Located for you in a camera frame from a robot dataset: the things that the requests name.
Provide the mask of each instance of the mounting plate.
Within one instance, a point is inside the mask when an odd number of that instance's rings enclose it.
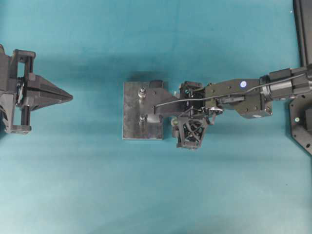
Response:
[[[140,101],[138,91],[141,87],[148,88],[149,82],[124,82],[123,84],[123,139],[163,139],[163,122],[159,115],[147,115],[144,123],[139,123],[144,112],[145,101]]]
[[[292,137],[312,154],[312,135],[307,130],[306,110],[312,107],[312,95],[302,95],[289,104]]]

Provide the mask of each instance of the wire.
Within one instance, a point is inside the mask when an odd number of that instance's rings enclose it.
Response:
[[[294,76],[294,77],[289,77],[289,78],[286,78],[286,79],[283,79],[283,80],[273,81],[273,82],[266,83],[266,84],[260,84],[260,85],[257,85],[255,87],[253,87],[253,88],[250,88],[250,89],[248,89],[248,90],[246,90],[244,92],[222,94],[222,95],[216,95],[216,96],[204,97],[204,98],[178,99],[178,100],[174,100],[174,101],[168,101],[168,102],[163,102],[163,103],[157,104],[155,107],[157,108],[159,106],[169,105],[169,104],[173,104],[173,103],[176,103],[176,102],[183,102],[183,101],[207,101],[207,100],[210,100],[210,99],[213,99],[213,98],[229,97],[229,96],[233,96],[233,95],[245,95],[245,94],[250,93],[251,91],[253,91],[255,89],[258,89],[258,88],[261,88],[261,87],[264,87],[264,86],[268,86],[268,85],[279,84],[279,83],[282,83],[282,82],[285,82],[285,81],[288,81],[288,80],[292,80],[292,79],[295,79],[295,78],[298,78],[298,77],[301,77],[301,76],[304,76],[304,75],[305,75],[305,73],[302,73],[300,75],[297,75],[297,76]]]

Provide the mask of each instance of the robotic arm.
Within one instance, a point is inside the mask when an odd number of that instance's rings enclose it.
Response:
[[[197,149],[208,125],[213,125],[216,116],[226,109],[236,110],[244,118],[266,117],[272,115],[272,101],[310,94],[312,66],[271,72],[260,79],[232,79],[207,86],[187,81],[179,90],[173,96],[159,80],[148,84],[126,82],[123,138],[162,139],[163,118],[174,116],[172,135],[177,138],[177,147]]]

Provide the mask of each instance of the bolt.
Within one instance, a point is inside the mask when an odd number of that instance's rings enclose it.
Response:
[[[143,124],[146,121],[146,116],[145,115],[140,115],[140,118],[138,120],[139,124]]]
[[[142,87],[138,90],[137,94],[138,94],[138,97],[140,98],[141,101],[144,100],[145,97],[146,97],[146,89],[145,89],[145,87],[142,86]]]
[[[146,91],[145,87],[144,87],[144,86],[142,86],[142,87],[140,88],[140,92],[141,92],[142,94],[144,94],[144,93],[145,93],[145,91]]]

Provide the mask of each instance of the black bracket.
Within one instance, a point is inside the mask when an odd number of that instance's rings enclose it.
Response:
[[[312,1],[294,0],[301,66],[312,63]],[[312,155],[312,95],[302,95],[289,104],[292,137]]]

